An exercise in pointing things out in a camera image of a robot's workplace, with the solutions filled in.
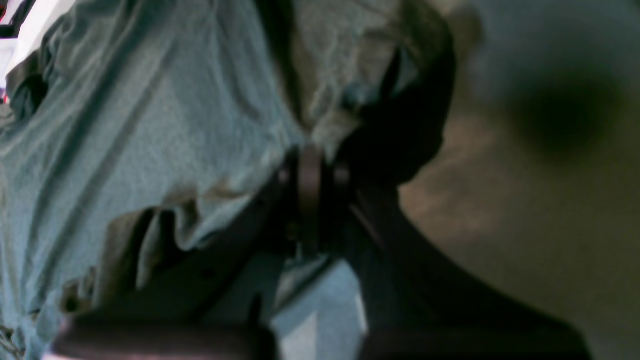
dark object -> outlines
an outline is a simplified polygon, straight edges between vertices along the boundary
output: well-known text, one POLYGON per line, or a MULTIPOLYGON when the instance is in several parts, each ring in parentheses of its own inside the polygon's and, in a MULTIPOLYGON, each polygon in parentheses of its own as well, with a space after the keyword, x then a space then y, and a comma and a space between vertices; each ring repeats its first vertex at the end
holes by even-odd
MULTIPOLYGON (((8 1, 4 1, 3 3, 5 4, 6 10, 8 1)), ((13 15, 9 25, 0 25, 0 38, 17 38, 18 34, 20 34, 22 24, 27 19, 27 16, 29 16, 29 12, 31 12, 31 8, 35 3, 36 0, 24 0, 13 15)))
POLYGON ((0 0, 0 20, 4 18, 6 15, 6 6, 9 3, 9 0, 0 0))
POLYGON ((28 119, 38 111, 49 92, 42 79, 42 52, 36 50, 6 77, 6 93, 17 121, 28 119))
POLYGON ((345 163, 327 167, 312 149, 300 161, 292 152, 218 236, 141 291, 71 320, 51 353, 273 359, 271 301, 285 258, 302 247, 306 256, 344 257, 358 274, 371 324, 362 360, 589 359, 569 326, 487 287, 430 245, 402 215, 395 188, 345 163))

wrinkled fabric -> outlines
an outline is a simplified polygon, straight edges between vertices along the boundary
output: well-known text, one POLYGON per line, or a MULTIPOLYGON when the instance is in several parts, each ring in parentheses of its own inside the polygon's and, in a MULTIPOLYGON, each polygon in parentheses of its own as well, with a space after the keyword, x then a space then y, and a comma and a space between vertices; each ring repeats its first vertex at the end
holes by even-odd
POLYGON ((223 230, 291 147, 334 156, 449 41, 418 0, 268 5, 83 0, 46 34, 47 95, 16 99, 0 135, 0 323, 19 357, 223 230))

white fabric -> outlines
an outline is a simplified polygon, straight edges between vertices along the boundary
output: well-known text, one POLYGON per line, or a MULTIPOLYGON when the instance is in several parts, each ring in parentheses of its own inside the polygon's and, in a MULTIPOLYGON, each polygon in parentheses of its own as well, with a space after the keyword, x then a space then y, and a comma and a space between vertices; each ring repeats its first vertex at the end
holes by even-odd
MULTIPOLYGON (((17 39, 12 38, 0 40, 0 69, 7 68, 17 46, 17 39)), ((0 78, 0 88, 6 88, 6 80, 4 77, 0 78)))
POLYGON ((4 78, 13 68, 40 48, 42 38, 58 18, 67 13, 77 0, 39 0, 33 5, 22 24, 18 42, 9 64, 4 68, 4 78))
POLYGON ((15 15, 15 12, 18 11, 20 4, 22 4, 24 0, 9 0, 6 5, 6 12, 4 13, 4 17, 0 20, 0 25, 9 25, 11 19, 15 15))

beige floor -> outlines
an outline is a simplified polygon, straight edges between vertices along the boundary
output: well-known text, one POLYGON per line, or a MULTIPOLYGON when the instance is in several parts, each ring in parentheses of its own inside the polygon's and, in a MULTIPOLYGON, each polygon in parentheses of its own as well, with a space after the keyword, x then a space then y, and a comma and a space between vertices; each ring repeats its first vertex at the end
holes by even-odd
POLYGON ((548 161, 467 91, 477 39, 470 18, 451 18, 461 71, 446 143, 401 188, 405 213, 463 268, 575 324, 596 359, 640 359, 640 108, 548 161))

